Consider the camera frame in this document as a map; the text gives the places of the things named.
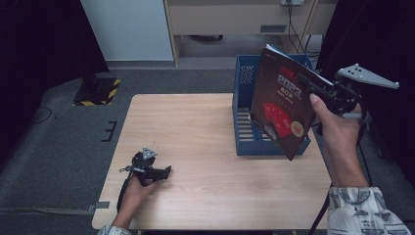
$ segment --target hand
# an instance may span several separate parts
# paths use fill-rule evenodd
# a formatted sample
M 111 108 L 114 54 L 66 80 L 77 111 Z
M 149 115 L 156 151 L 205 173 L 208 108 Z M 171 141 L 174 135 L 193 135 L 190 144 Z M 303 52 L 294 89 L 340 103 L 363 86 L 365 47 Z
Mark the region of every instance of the hand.
M 367 187 L 368 183 L 357 159 L 356 145 L 359 119 L 331 113 L 316 95 L 310 95 L 314 112 L 323 125 L 323 156 L 335 187 Z M 361 113 L 357 105 L 352 113 Z
M 116 215 L 113 226 L 129 228 L 132 217 L 137 212 L 140 205 L 153 191 L 155 191 L 161 184 L 161 181 L 153 182 L 147 180 L 147 187 L 143 187 L 136 176 L 129 179 L 127 189 L 122 197 L 121 207 Z

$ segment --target white wall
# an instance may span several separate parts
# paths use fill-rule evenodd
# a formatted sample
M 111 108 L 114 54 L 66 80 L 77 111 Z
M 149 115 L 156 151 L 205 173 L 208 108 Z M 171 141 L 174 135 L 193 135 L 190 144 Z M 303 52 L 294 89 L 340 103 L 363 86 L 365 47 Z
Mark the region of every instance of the white wall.
M 81 0 L 107 61 L 173 61 L 162 0 Z

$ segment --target yellow and black hazard tape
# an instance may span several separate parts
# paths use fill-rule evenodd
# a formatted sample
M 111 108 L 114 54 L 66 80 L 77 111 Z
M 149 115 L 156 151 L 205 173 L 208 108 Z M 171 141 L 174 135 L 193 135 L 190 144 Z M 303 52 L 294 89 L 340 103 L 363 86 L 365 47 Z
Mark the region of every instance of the yellow and black hazard tape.
M 91 100 L 82 100 L 82 101 L 73 101 L 73 104 L 75 106 L 95 106 L 95 105 L 108 105 L 113 100 L 116 91 L 118 90 L 119 83 L 121 82 L 121 79 L 115 79 L 113 87 L 108 95 L 108 98 L 106 100 L 101 101 L 91 101 Z

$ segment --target magazine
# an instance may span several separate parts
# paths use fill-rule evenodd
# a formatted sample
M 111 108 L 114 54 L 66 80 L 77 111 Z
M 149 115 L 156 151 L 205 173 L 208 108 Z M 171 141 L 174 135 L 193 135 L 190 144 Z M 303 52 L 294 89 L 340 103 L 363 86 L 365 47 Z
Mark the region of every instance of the magazine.
M 262 50 L 250 119 L 290 161 L 315 119 L 309 87 L 299 77 L 322 87 L 333 85 L 270 45 Z

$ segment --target gray carpet floor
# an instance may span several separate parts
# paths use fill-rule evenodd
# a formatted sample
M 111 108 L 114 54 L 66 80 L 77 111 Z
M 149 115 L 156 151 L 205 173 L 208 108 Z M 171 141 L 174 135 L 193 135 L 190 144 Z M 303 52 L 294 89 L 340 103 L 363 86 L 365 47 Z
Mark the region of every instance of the gray carpet floor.
M 112 70 L 121 83 L 107 106 L 73 106 L 80 79 L 50 89 L 12 160 L 0 174 L 0 209 L 86 211 L 99 200 L 135 94 L 232 93 L 234 73 L 234 70 Z M 114 122 L 113 138 L 104 142 L 109 138 L 106 130 Z M 405 181 L 393 160 L 378 157 L 370 134 L 366 131 L 361 142 L 365 157 L 361 158 L 362 164 L 367 162 L 373 184 L 383 190 L 389 209 L 402 220 L 415 219 L 415 189 Z M 91 214 L 2 213 L 0 234 L 96 234 L 91 221 Z M 408 223 L 408 227 L 415 233 L 413 223 Z

